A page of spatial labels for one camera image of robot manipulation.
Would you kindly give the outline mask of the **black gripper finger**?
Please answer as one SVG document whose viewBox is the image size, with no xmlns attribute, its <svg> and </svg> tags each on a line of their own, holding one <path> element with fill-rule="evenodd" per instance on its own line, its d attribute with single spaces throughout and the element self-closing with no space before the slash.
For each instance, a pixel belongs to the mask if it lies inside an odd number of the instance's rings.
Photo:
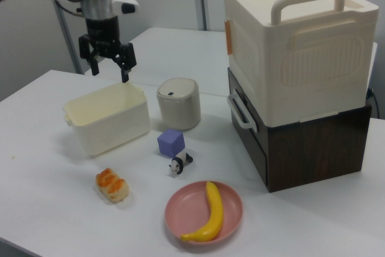
<svg viewBox="0 0 385 257">
<path fill-rule="evenodd" d="M 137 61 L 132 43 L 120 44 L 117 64 L 121 70 L 122 83 L 129 81 L 129 72 L 136 66 Z"/>
<path fill-rule="evenodd" d="M 91 73 L 93 76 L 96 76 L 99 74 L 99 65 L 97 61 L 98 55 L 92 52 L 90 54 L 90 59 L 89 59 L 89 65 L 91 67 Z"/>
</svg>

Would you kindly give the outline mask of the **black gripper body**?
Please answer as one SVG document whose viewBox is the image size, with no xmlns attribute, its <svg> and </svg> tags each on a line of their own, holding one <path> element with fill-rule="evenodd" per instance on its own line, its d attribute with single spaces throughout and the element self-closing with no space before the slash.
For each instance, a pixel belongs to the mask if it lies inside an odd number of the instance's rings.
<svg viewBox="0 0 385 257">
<path fill-rule="evenodd" d="M 126 61 L 128 45 L 120 42 L 118 17 L 104 20 L 85 19 L 87 33 L 79 38 L 79 54 L 91 61 L 97 55 L 114 61 Z"/>
</svg>

